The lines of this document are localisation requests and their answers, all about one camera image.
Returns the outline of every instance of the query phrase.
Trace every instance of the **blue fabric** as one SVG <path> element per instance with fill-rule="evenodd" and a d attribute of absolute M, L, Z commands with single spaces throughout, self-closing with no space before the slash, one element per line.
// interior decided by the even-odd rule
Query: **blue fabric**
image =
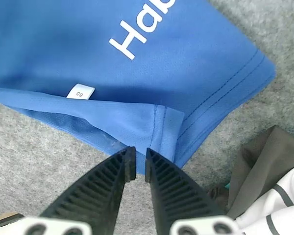
<path fill-rule="evenodd" d="M 162 17 L 151 33 L 137 23 L 144 4 Z M 128 36 L 121 21 L 147 40 L 131 41 L 133 60 L 109 43 Z M 0 103 L 108 154 L 135 146 L 139 173 L 147 147 L 182 167 L 274 77 L 205 0 L 176 0 L 166 14 L 148 0 L 0 0 Z M 66 98 L 77 83 L 96 88 L 90 100 Z"/>

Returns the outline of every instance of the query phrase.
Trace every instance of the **screw hole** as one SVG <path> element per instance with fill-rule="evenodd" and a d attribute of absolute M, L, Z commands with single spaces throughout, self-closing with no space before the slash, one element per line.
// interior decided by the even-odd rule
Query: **screw hole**
<path fill-rule="evenodd" d="M 197 233 L 191 227 L 184 226 L 178 230 L 178 235 L 197 235 Z"/>
<path fill-rule="evenodd" d="M 70 229 L 64 235 L 83 235 L 81 229 Z"/>
<path fill-rule="evenodd" d="M 32 226 L 26 232 L 26 235 L 43 235 L 45 233 L 46 227 L 42 224 L 37 224 Z"/>
<path fill-rule="evenodd" d="M 223 223 L 217 223 L 214 225 L 214 229 L 216 233 L 218 234 L 231 234 L 232 230 L 227 226 L 226 224 Z"/>

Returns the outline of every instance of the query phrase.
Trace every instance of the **seam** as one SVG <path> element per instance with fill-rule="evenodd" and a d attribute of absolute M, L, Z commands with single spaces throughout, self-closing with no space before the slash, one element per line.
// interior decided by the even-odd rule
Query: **seam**
<path fill-rule="evenodd" d="M 153 110 L 153 130 L 152 130 L 152 134 L 151 134 L 151 140 L 150 140 L 149 148 L 151 148 L 151 144 L 152 144 L 152 141 L 153 141 L 153 136 L 155 134 L 157 108 L 158 108 L 158 105 L 155 105 L 154 110 Z"/>
<path fill-rule="evenodd" d="M 251 71 L 244 79 L 242 79 L 238 84 L 236 84 L 234 87 L 232 87 L 227 93 L 225 93 L 223 96 L 221 96 L 221 98 L 219 98 L 215 103 L 213 103 L 208 109 L 206 109 L 201 115 L 199 115 L 195 121 L 189 125 L 188 128 L 185 129 L 185 131 L 183 131 L 183 133 L 179 136 L 178 139 L 180 139 L 185 132 L 187 132 L 194 124 L 195 122 L 197 122 L 198 119 L 200 119 L 209 109 L 211 109 L 213 106 L 215 106 L 217 103 L 220 102 L 220 100 L 222 100 L 224 97 L 226 97 L 232 90 L 234 90 L 235 88 L 237 88 L 242 82 L 245 81 L 246 78 L 248 78 L 253 72 L 255 72 L 263 63 L 263 61 L 265 60 L 265 56 L 263 57 L 263 59 L 261 60 L 261 62 L 253 69 L 253 71 Z"/>
<path fill-rule="evenodd" d="M 260 86 L 258 86 L 255 90 L 259 89 L 260 87 L 262 87 L 264 84 L 266 84 L 272 77 L 274 76 L 274 74 L 271 74 Z M 186 149 L 185 151 L 181 154 L 182 156 L 193 147 L 193 145 L 196 143 L 196 141 L 198 140 L 198 138 L 201 136 L 201 134 L 197 135 L 195 140 L 193 141 L 193 143 L 191 143 Z"/>
<path fill-rule="evenodd" d="M 201 102 L 185 119 L 186 121 L 197 109 L 199 109 L 207 100 L 209 100 L 212 96 L 214 96 L 218 91 L 220 91 L 229 81 L 231 81 L 240 71 L 242 71 L 257 55 L 258 49 L 256 49 L 255 54 L 244 64 L 233 76 L 231 76 L 219 89 L 213 92 L 208 98 L 206 98 L 203 102 Z"/>
<path fill-rule="evenodd" d="M 161 130 L 161 139 L 160 139 L 160 145 L 159 145 L 159 153 L 161 153 L 161 146 L 162 146 L 162 138 L 163 138 L 163 130 L 165 127 L 165 120 L 166 120 L 166 115 L 167 115 L 167 107 L 165 109 L 165 114 L 163 115 L 163 120 L 162 120 L 162 130 Z"/>

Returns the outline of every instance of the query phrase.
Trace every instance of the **size tag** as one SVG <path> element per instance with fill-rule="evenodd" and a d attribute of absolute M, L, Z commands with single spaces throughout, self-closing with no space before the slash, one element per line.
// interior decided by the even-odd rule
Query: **size tag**
<path fill-rule="evenodd" d="M 90 96 L 94 93 L 95 88 L 84 86 L 82 84 L 76 84 L 67 98 L 69 99 L 89 99 Z"/>

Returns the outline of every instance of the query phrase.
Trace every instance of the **carpet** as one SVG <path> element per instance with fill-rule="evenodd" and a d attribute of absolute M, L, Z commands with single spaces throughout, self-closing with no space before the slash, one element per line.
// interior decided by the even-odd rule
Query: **carpet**
<path fill-rule="evenodd" d="M 277 78 L 210 134 L 184 166 L 204 188 L 226 184 L 236 151 L 273 125 L 294 135 L 294 0 L 211 0 L 277 65 Z M 0 105 L 0 214 L 38 215 L 107 156 Z M 155 235 L 149 185 L 125 186 L 116 235 Z"/>

